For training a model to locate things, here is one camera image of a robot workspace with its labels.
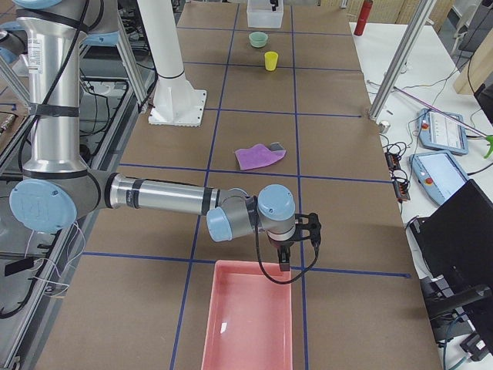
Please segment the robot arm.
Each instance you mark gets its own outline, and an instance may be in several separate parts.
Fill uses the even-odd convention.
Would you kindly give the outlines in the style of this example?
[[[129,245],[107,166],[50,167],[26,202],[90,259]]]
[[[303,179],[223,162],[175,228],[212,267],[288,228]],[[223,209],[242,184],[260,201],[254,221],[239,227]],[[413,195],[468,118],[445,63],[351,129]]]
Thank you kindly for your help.
[[[30,230],[55,233],[102,208],[121,206],[196,214],[215,241],[264,232],[277,249],[281,275],[292,284],[290,247],[300,229],[292,193],[274,184],[256,196],[238,189],[125,177],[93,170],[79,152],[79,49],[118,45],[123,37],[114,1],[18,1],[27,35],[31,156],[9,197],[15,218]]]

